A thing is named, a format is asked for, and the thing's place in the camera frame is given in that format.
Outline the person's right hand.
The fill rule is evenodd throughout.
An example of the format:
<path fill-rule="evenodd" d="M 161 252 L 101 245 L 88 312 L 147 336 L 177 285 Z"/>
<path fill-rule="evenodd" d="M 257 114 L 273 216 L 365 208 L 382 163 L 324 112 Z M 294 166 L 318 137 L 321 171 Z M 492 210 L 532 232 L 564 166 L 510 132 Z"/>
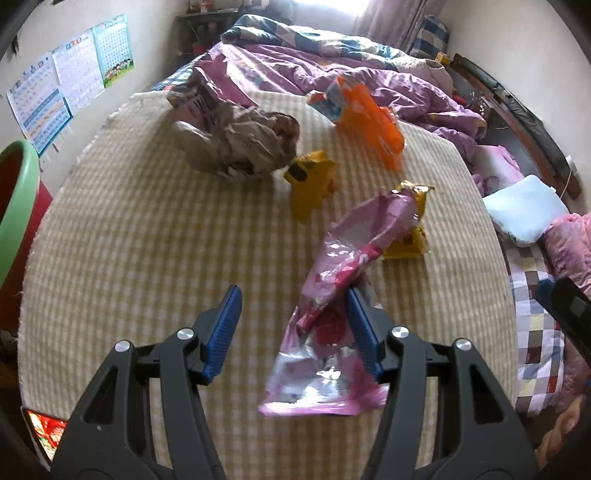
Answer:
<path fill-rule="evenodd" d="M 559 415 L 554 427 L 544 435 L 535 452 L 540 468 L 544 468 L 564 447 L 570 432 L 580 421 L 586 402 L 584 395 L 577 397 L 567 410 Z"/>

